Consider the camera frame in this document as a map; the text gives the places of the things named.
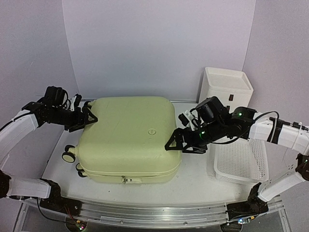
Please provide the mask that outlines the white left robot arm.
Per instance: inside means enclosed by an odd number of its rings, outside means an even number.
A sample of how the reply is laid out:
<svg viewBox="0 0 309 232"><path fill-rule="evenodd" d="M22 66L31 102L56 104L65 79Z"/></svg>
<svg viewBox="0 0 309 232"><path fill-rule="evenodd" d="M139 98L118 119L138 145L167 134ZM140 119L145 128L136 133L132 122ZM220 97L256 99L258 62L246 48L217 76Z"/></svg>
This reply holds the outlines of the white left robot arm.
<svg viewBox="0 0 309 232"><path fill-rule="evenodd" d="M49 86L37 101L31 101L0 129L0 197L45 200L54 210L65 207L58 183L41 179L44 163L60 135L96 123L89 102L69 97L62 87Z"/></svg>

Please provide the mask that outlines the pale green hard-shell suitcase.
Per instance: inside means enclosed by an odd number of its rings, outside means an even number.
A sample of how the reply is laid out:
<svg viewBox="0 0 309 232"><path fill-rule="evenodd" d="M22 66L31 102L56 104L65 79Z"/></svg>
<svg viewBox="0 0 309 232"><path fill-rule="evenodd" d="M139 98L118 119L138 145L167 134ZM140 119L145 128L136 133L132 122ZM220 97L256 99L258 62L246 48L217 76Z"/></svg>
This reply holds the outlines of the pale green hard-shell suitcase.
<svg viewBox="0 0 309 232"><path fill-rule="evenodd" d="M86 103L97 122L62 159L76 162L80 177L99 183L149 184L170 181L182 161L165 149L176 129L173 104L163 97L109 97Z"/></svg>

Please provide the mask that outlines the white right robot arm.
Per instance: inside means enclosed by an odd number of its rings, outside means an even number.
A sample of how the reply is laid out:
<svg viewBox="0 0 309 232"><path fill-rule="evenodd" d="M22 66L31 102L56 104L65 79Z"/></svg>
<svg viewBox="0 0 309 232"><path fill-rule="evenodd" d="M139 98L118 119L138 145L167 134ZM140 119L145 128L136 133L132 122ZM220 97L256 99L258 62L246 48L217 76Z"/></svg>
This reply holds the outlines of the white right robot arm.
<svg viewBox="0 0 309 232"><path fill-rule="evenodd" d="M229 112L217 97L210 97L179 115L165 149L204 154L209 144L229 145L239 139L268 144L271 178L255 184L247 200L226 206L229 219L257 216L268 211L268 202L309 179L309 128L301 122L280 119L277 111L260 113L247 107Z"/></svg>

